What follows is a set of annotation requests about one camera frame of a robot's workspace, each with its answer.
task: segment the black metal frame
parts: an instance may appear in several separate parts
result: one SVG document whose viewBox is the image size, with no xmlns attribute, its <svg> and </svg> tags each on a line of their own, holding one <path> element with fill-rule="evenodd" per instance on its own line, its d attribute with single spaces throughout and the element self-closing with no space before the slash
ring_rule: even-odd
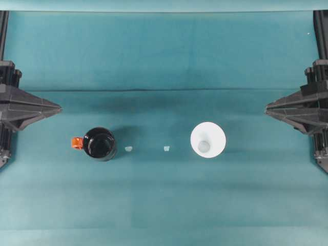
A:
<svg viewBox="0 0 328 246">
<path fill-rule="evenodd" d="M 7 25 L 8 25 L 8 11 L 0 11 L 0 60 L 4 59 L 5 43 L 6 43 L 6 34 L 7 34 Z M 0 168 L 5 165 L 8 159 L 11 156 L 10 146 L 12 139 L 12 130 L 9 130 L 5 127 L 3 123 L 0 123 Z"/>
</svg>

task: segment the orange cap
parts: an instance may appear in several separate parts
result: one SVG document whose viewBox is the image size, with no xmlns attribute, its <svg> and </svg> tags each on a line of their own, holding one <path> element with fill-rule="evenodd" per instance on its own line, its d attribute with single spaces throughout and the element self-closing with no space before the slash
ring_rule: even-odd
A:
<svg viewBox="0 0 328 246">
<path fill-rule="evenodd" d="M 75 148 L 77 150 L 83 149 L 83 138 L 73 137 L 72 138 L 72 148 Z"/>
</svg>

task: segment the table surface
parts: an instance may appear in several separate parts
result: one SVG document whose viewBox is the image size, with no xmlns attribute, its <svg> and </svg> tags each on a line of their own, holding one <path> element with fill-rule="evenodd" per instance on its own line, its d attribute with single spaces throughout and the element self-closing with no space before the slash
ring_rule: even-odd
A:
<svg viewBox="0 0 328 246">
<path fill-rule="evenodd" d="M 0 244 L 326 245 L 311 140 L 264 115 L 317 56 L 312 12 L 11 13 L 20 87 L 63 112 L 15 136 Z M 203 121 L 226 133 L 217 158 L 190 146 Z M 97 126 L 109 162 L 70 148 Z"/>
</svg>

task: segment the teal tablecloth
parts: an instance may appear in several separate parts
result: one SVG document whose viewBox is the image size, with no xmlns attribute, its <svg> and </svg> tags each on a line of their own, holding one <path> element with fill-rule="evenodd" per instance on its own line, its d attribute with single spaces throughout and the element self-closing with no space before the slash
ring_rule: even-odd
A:
<svg viewBox="0 0 328 246">
<path fill-rule="evenodd" d="M 21 88 L 63 112 L 17 135 L 0 245 L 326 245 L 311 140 L 263 113 L 317 56 L 311 12 L 11 13 Z M 226 132 L 217 158 L 191 149 L 202 121 Z M 70 148 L 96 126 L 110 162 Z"/>
</svg>

